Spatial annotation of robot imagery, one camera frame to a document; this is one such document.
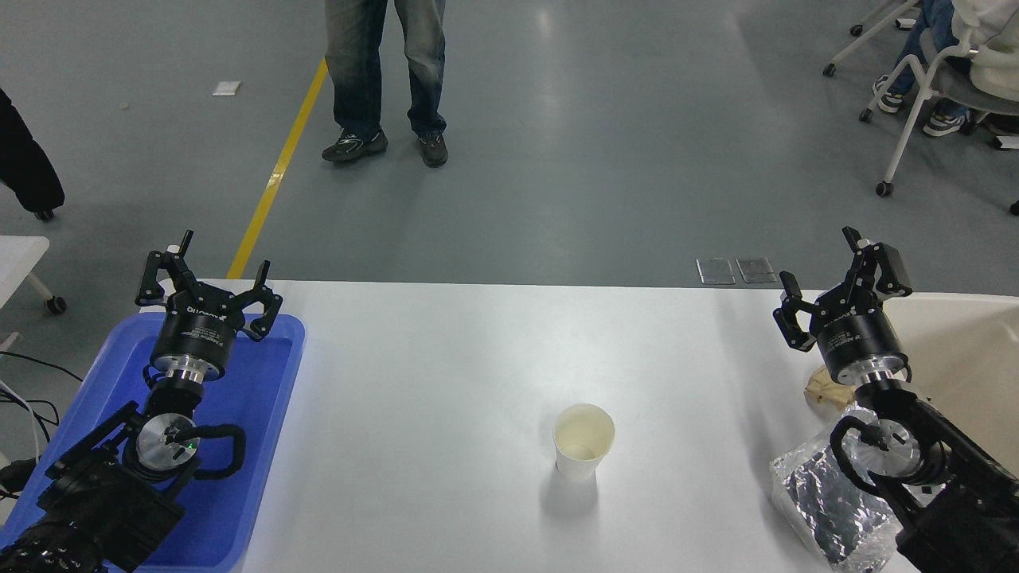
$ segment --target crumpled foil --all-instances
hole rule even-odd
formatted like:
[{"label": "crumpled foil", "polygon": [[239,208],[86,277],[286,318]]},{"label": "crumpled foil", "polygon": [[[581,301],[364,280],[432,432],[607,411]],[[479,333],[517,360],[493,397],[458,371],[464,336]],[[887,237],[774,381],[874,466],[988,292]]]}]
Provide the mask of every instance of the crumpled foil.
[{"label": "crumpled foil", "polygon": [[[858,406],[843,415],[868,423],[876,419]],[[834,427],[771,462],[771,503],[833,571],[876,573],[895,554],[895,535],[902,526],[883,500],[861,491],[843,475],[828,446]],[[847,454],[855,465],[853,449],[847,448]],[[857,471],[866,475],[863,467]]]}]

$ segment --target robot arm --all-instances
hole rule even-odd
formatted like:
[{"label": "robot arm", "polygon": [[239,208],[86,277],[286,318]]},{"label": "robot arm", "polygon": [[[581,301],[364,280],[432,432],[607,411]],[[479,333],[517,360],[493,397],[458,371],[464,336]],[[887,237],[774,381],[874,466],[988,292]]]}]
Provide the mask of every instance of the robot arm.
[{"label": "robot arm", "polygon": [[[796,277],[782,272],[782,306],[773,316],[786,343],[808,352],[817,344],[837,382],[855,385],[860,406],[878,422],[847,416],[830,436],[840,469],[860,489],[882,498],[903,525],[899,553],[923,573],[1019,571],[1019,481],[936,409],[905,389],[908,357],[884,315],[890,297],[912,293],[898,251],[843,228],[854,258],[845,280],[813,304],[803,301]],[[804,332],[797,314],[811,316]],[[908,451],[904,464],[854,470],[844,439],[878,452]],[[932,492],[927,504],[906,485]]]},{"label": "robot arm", "polygon": [[[183,260],[193,235],[178,252],[153,251],[146,261],[136,303],[163,306],[166,316],[143,371],[145,404],[125,404],[46,470],[53,482],[37,502],[46,514],[0,550],[0,573],[105,572],[104,561],[129,573],[183,517],[174,499],[192,479],[223,479],[244,464],[244,429],[198,425],[195,410],[204,384],[226,372],[237,332],[265,337],[282,298],[265,284],[268,261],[239,295],[197,280]],[[160,270],[173,281],[168,298]],[[246,325],[243,311],[256,302],[262,316]],[[218,438],[232,440],[230,463],[202,468],[201,441]]]}]

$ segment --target paper cup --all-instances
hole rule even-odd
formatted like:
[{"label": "paper cup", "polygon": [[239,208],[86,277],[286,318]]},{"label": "paper cup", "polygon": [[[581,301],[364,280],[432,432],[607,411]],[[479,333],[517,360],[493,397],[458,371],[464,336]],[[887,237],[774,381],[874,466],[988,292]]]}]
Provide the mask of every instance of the paper cup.
[{"label": "paper cup", "polygon": [[555,419],[555,467],[570,481],[594,475],[598,462],[615,438],[615,424],[604,410],[592,404],[571,406]]}]

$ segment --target blue tray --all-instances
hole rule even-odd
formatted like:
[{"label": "blue tray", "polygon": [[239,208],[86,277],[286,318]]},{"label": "blue tray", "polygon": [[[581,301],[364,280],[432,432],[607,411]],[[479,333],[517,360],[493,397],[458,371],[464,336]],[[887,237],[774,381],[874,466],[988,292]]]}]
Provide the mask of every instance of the blue tray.
[{"label": "blue tray", "polygon": [[[148,387],[142,367],[149,363],[164,316],[156,312],[138,314],[110,332],[21,499],[0,530],[0,548],[12,543],[43,516],[36,500],[50,484],[43,475],[46,468],[128,401],[145,403]],[[195,412],[195,421],[243,427],[248,434],[245,465],[226,479],[192,481],[184,486],[176,502],[186,514],[137,571],[226,573],[244,555],[255,527],[304,343],[304,325],[284,314],[276,317],[272,331],[260,343],[237,335],[226,375],[205,384],[205,398]],[[230,460],[230,441],[204,441],[199,450],[202,467],[225,467]]]}]

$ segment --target shoe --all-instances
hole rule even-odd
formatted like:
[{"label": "shoe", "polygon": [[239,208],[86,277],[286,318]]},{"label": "shoe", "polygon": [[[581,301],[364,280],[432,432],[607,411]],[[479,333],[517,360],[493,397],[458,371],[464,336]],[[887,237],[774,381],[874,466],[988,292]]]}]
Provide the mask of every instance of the shoe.
[{"label": "shoe", "polygon": [[923,126],[923,133],[927,134],[931,138],[940,138],[942,136],[954,134],[961,129],[966,123],[966,117],[968,115],[969,112],[966,112],[959,117],[950,117],[948,115],[937,113],[937,110],[935,109],[934,112],[930,114],[930,118],[927,119],[927,124]]},{"label": "shoe", "polygon": [[346,163],[365,155],[381,153],[387,147],[389,147],[389,141],[385,139],[385,134],[382,133],[381,128],[368,141],[343,129],[336,143],[322,150],[322,159],[333,163]]},{"label": "shoe", "polygon": [[[870,87],[870,92],[876,96],[877,92],[881,91],[881,88],[884,87],[888,81],[888,75],[881,75],[874,81],[874,85]],[[877,100],[877,107],[881,108],[881,111],[884,113],[895,113],[902,107],[902,101],[905,97],[905,94],[884,94],[881,96],[881,99]]]},{"label": "shoe", "polygon": [[442,134],[418,138],[418,144],[421,146],[421,159],[429,167],[444,165],[449,159],[449,152],[446,151]]}]

